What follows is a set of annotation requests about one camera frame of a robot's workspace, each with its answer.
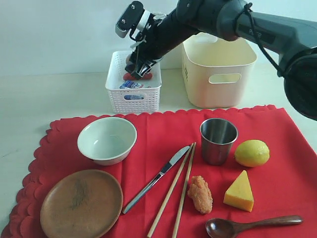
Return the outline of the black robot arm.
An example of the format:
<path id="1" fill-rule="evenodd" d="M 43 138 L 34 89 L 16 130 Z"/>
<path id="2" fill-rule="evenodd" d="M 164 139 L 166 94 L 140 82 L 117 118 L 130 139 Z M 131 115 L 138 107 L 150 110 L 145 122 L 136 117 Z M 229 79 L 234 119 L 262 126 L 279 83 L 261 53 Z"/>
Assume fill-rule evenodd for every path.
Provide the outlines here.
<path id="1" fill-rule="evenodd" d="M 243 0 L 180 0 L 164 18 L 131 2 L 116 24 L 116 34 L 136 42 L 126 71 L 136 79 L 189 37 L 207 33 L 226 41 L 243 38 L 256 43 L 284 78 L 289 103 L 301 115 L 317 118 L 317 24 L 312 21 L 258 13 Z"/>

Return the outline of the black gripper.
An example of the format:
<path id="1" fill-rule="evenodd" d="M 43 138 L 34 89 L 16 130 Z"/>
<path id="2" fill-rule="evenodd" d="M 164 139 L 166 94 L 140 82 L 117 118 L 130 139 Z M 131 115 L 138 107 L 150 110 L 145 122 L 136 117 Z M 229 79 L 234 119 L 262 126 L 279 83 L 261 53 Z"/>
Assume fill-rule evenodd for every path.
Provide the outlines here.
<path id="1" fill-rule="evenodd" d="M 131 58 L 126 63 L 125 70 L 132 73 L 136 79 L 143 78 L 158 63 L 158 60 L 195 34 L 195 28 L 178 20 L 174 9 L 160 23 L 152 26 L 145 41 L 130 54 Z"/>

